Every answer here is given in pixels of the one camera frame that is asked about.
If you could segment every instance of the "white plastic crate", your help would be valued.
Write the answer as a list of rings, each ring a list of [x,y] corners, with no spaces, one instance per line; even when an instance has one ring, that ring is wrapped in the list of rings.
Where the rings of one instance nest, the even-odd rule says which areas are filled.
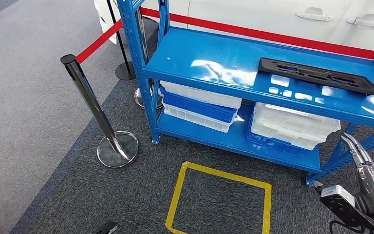
[[[265,136],[268,138],[274,138],[274,139],[286,141],[294,146],[298,146],[298,147],[301,147],[307,150],[313,150],[317,144],[326,141],[326,138],[325,139],[320,139],[320,138],[305,139],[303,137],[293,135],[291,132],[281,132],[281,131],[272,129],[268,126],[258,124],[254,120],[252,122],[251,132],[254,134],[263,136],[263,137]]]
[[[197,113],[187,111],[187,110],[175,107],[175,106],[167,105],[165,103],[163,103],[163,106],[164,106],[164,113],[167,115],[181,118],[189,122],[200,124],[202,126],[212,128],[214,130],[221,131],[224,133],[228,132],[230,125],[234,121],[234,118],[233,118],[230,123],[226,123],[226,122],[222,122],[222,121],[219,121],[213,118],[199,115]]]
[[[254,120],[261,125],[270,126],[305,139],[325,139],[340,130],[340,121],[302,111],[264,103],[256,103]]]
[[[242,99],[238,97],[218,94],[180,84],[173,84],[166,81],[160,81],[160,83],[162,86],[164,86],[167,92],[191,98],[197,101],[202,101],[219,106],[231,107],[235,109],[239,109],[242,104]]]

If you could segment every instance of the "black cable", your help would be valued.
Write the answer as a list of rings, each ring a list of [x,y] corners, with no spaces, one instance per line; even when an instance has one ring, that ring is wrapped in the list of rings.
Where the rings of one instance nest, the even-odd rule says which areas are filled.
[[[360,226],[360,230],[358,229],[355,229],[355,228],[352,228],[352,227],[349,227],[347,226],[346,224],[342,223],[342,222],[339,222],[339,221],[336,221],[336,220],[332,220],[329,224],[329,231],[330,231],[330,234],[334,234],[333,233],[333,225],[334,224],[339,224],[340,226],[342,227],[345,227],[349,230],[351,230],[352,232],[355,232],[355,233],[365,233],[365,228],[363,226]]]

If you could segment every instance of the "black plastic tray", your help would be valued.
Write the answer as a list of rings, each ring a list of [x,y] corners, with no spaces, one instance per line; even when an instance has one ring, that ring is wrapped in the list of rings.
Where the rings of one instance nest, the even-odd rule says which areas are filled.
[[[358,93],[374,95],[374,84],[363,76],[336,72],[270,58],[260,59],[259,71],[342,88]]]

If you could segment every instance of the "yellow floor tape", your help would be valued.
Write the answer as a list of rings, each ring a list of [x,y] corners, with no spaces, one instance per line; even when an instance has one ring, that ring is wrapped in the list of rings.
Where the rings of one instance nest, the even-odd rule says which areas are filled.
[[[181,188],[183,187],[184,177],[186,175],[187,168],[204,172],[207,174],[219,176],[226,179],[231,179],[237,182],[242,182],[245,184],[249,184],[252,186],[256,186],[259,188],[264,189],[264,206],[263,206],[263,226],[262,226],[262,234],[269,234],[270,233],[270,206],[272,202],[272,185],[261,182],[255,179],[246,178],[243,176],[235,175],[232,173],[222,172],[216,169],[212,169],[209,167],[201,166],[192,162],[185,162],[181,165],[180,173],[178,174],[177,183],[174,188],[173,198],[171,199],[170,208],[168,209],[167,219],[166,219],[166,227],[170,232],[174,234],[187,234],[185,232],[179,231],[172,227],[174,221],[175,211],[177,209],[178,199],[180,197]]]

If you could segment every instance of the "red barrier rope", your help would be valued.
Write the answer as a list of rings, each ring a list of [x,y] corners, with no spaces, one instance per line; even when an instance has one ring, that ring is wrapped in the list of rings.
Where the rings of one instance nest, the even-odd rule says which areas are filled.
[[[158,15],[159,15],[158,11],[147,9],[147,8],[142,8],[142,7],[140,9],[143,15],[158,18]],[[306,48],[327,51],[327,52],[332,52],[332,53],[338,53],[338,54],[344,54],[344,55],[350,55],[350,56],[355,56],[355,57],[361,57],[361,58],[366,58],[366,59],[374,59],[373,50],[366,50],[366,49],[360,49],[360,48],[355,48],[355,47],[350,47],[350,46],[331,44],[331,43],[322,42],[322,41],[315,41],[315,40],[276,34],[276,33],[269,33],[269,32],[254,30],[250,28],[234,26],[230,24],[217,23],[217,22],[212,22],[212,21],[208,21],[204,19],[196,19],[196,18],[191,18],[187,16],[181,16],[181,15],[172,14],[172,13],[170,13],[170,20],[174,22],[186,23],[190,25],[203,27],[203,28],[209,28],[209,29],[214,29],[214,30],[218,30],[222,32],[234,33],[234,34],[253,37],[253,38],[259,38],[263,40],[275,41],[275,42],[280,42],[280,43],[285,43],[285,44],[290,44],[290,45],[302,46]]]
[[[97,50],[102,44],[104,44],[112,35],[114,35],[122,27],[122,22],[119,20],[111,28],[109,28],[105,33],[103,33],[97,40],[95,40],[91,45],[85,48],[81,53],[76,56],[76,61],[82,63],[86,60],[95,50]]]
[[[152,10],[144,7],[140,7],[141,14],[151,17],[159,17],[159,12],[157,10]],[[239,26],[234,26],[230,24],[217,23],[204,19],[196,19],[187,16],[177,15],[170,13],[170,20],[179,23],[185,23],[190,25],[195,25],[203,28],[214,29],[227,33],[234,33],[238,35],[259,38],[263,40],[275,41],[290,45],[302,46],[306,48],[327,51],[332,53],[338,53],[343,55],[350,55],[355,57],[361,57],[365,59],[374,59],[374,51],[360,49],[350,46],[331,44],[322,41],[309,40],[303,38],[297,38],[292,36],[286,36],[276,33],[269,33],[264,31],[259,31],[250,28],[244,28]],[[102,44],[104,44],[112,35],[114,35],[122,27],[122,22],[119,20],[111,28],[109,28],[105,33],[103,33],[97,40],[95,40],[91,45],[85,48],[81,53],[76,56],[76,61],[82,63],[86,60],[95,50],[97,50]]]

